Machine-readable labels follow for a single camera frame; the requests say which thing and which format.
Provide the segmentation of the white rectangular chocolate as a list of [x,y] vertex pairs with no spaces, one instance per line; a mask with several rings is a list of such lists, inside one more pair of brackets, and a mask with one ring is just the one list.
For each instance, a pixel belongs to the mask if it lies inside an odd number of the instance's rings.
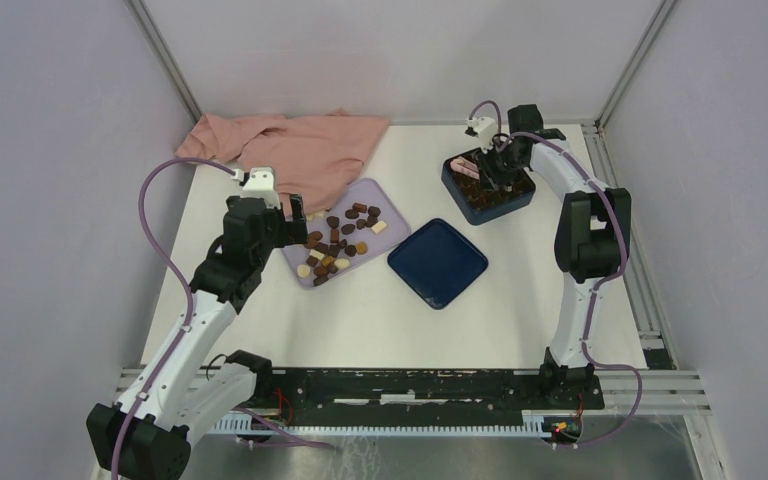
[[387,224],[384,221],[378,221],[376,222],[372,227],[371,230],[375,234],[380,234],[384,229],[387,228]]

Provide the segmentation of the pink handled metal tongs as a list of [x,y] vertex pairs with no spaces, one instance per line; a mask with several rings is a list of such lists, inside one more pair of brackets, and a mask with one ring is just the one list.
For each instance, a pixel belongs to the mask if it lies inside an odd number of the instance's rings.
[[478,167],[466,158],[459,156],[451,160],[450,169],[476,181],[480,180],[480,171]]

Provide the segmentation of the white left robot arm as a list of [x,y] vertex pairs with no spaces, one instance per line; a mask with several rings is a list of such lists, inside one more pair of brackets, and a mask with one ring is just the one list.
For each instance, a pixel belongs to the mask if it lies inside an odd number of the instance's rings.
[[257,197],[231,196],[222,234],[186,282],[186,305],[152,360],[118,400],[97,404],[86,425],[101,468],[112,478],[178,479],[192,448],[230,410],[266,405],[273,379],[233,360],[195,392],[201,363],[258,288],[275,249],[308,238],[303,200],[291,213]]

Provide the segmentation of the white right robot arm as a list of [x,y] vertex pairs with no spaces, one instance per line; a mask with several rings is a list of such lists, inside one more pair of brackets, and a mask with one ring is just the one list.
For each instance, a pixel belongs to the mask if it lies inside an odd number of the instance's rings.
[[631,197],[596,179],[570,152],[556,129],[546,129],[536,105],[509,112],[509,130],[498,117],[470,113],[466,132],[478,141],[481,184],[510,189],[516,177],[541,177],[561,202],[554,255],[563,272],[558,325],[543,364],[537,392],[551,408],[562,408],[595,387],[591,333],[603,299],[601,290],[627,266]]

